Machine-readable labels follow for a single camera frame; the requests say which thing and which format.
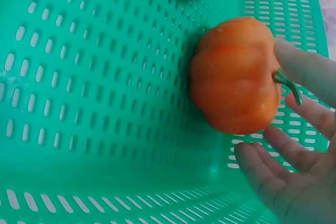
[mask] hand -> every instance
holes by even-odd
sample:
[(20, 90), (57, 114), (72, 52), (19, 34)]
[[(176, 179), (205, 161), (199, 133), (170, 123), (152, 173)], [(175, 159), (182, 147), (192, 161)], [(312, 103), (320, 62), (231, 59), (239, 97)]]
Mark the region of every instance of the hand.
[[(287, 76), (336, 108), (336, 62), (277, 41), (275, 54)], [(236, 147), (238, 163), (260, 200), (287, 224), (336, 223), (335, 113), (308, 97), (286, 103), (331, 141), (326, 153), (310, 152), (276, 128), (264, 137), (299, 173), (288, 172), (259, 144)]]

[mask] green colander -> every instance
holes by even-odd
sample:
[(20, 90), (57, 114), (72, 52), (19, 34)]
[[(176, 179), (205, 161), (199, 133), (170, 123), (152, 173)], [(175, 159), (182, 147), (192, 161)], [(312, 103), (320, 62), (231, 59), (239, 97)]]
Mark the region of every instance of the green colander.
[[(260, 142), (292, 167), (188, 96), (200, 36), (243, 15), (328, 55), (318, 0), (0, 0), (0, 224), (277, 223), (233, 150)], [(326, 150), (284, 103), (274, 124)]]

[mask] green stem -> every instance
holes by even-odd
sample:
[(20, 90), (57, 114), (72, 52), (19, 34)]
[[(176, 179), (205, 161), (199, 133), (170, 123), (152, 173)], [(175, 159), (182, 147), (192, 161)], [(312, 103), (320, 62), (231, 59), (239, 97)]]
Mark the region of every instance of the green stem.
[(279, 69), (274, 75), (273, 75), (273, 81), (275, 83), (286, 85), (293, 93), (295, 101), (298, 105), (302, 105), (302, 97), (300, 94), (300, 91), (298, 90), (298, 87), (288, 79), (288, 77), (285, 75), (282, 69)]

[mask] fingernail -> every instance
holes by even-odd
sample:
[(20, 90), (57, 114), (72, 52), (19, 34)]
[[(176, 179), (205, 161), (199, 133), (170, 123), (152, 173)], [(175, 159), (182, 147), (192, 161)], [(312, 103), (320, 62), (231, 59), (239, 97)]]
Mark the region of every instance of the fingernail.
[(274, 52), (276, 55), (283, 55), (295, 49), (296, 47), (292, 43), (284, 39), (277, 39), (274, 46)]

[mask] orange object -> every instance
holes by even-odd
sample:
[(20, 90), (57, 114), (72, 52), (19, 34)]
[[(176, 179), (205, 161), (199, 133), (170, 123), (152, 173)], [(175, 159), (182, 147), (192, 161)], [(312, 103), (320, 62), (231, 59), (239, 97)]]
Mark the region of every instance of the orange object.
[(281, 84), (301, 104), (279, 67), (274, 43), (268, 27), (252, 17), (222, 23), (199, 41), (190, 66), (191, 98), (213, 128), (239, 135), (264, 130), (276, 116)]

